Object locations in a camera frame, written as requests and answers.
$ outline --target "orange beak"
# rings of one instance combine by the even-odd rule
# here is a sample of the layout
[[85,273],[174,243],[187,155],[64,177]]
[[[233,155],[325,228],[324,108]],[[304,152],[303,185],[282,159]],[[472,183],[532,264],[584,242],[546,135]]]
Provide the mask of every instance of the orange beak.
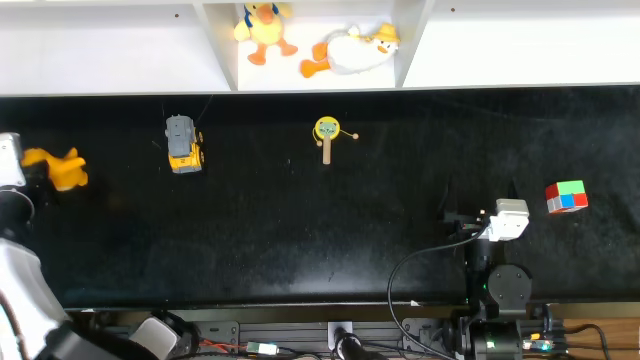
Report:
[[258,19],[260,19],[263,24],[269,25],[273,21],[273,9],[268,4],[260,6],[256,15],[258,15]]

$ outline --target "black table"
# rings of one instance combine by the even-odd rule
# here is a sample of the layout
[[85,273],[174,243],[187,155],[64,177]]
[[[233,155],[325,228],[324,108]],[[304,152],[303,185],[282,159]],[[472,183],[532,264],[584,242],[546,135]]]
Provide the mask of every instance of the black table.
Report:
[[[209,96],[3,99],[2,131],[62,156],[89,185],[41,209],[26,245],[67,308],[384,301],[411,251],[443,244],[447,179],[461,210],[515,179],[531,223],[506,245],[535,301],[640,299],[640,88],[214,96],[198,122],[205,175],[167,161],[165,118]],[[315,121],[357,132],[321,163]],[[549,215],[544,189],[583,180],[587,209]],[[398,300],[464,302],[461,249],[400,272]]]

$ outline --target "stuffed animal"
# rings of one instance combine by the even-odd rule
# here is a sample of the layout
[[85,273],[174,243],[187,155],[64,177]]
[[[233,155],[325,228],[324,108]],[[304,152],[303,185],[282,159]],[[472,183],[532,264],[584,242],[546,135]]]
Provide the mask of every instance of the stuffed animal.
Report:
[[82,170],[86,162],[78,157],[78,150],[75,148],[63,159],[58,159],[43,149],[28,149],[24,152],[22,166],[31,166],[41,161],[46,161],[49,165],[49,179],[58,191],[71,190],[89,182],[89,175]]
[[305,78],[312,77],[318,71],[329,70],[340,75],[357,74],[371,70],[391,59],[398,50],[400,39],[396,28],[388,23],[371,37],[360,35],[357,26],[349,31],[338,31],[326,42],[313,46],[313,60],[304,60],[300,72]]
[[284,26],[279,15],[291,17],[291,6],[285,3],[246,3],[244,4],[244,18],[236,25],[233,36],[238,41],[249,38],[258,45],[258,50],[249,55],[248,59],[255,65],[264,65],[267,47],[278,45],[283,56],[290,56],[298,48],[287,44],[282,37]]

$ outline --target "yellow and gray toy vehicle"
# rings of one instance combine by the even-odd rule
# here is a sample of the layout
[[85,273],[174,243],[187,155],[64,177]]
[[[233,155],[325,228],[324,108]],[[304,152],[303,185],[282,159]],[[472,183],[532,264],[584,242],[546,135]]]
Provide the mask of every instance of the yellow and gray toy vehicle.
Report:
[[169,164],[174,173],[184,174],[202,170],[202,133],[196,135],[196,128],[190,117],[177,115],[168,118],[164,134],[169,141]]

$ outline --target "rubik's cube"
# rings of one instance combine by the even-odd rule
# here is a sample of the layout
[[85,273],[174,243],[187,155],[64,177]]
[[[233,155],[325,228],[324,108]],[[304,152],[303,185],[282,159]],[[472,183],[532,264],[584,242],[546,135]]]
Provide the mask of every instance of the rubik's cube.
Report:
[[582,180],[555,183],[545,192],[551,214],[578,211],[589,206]]

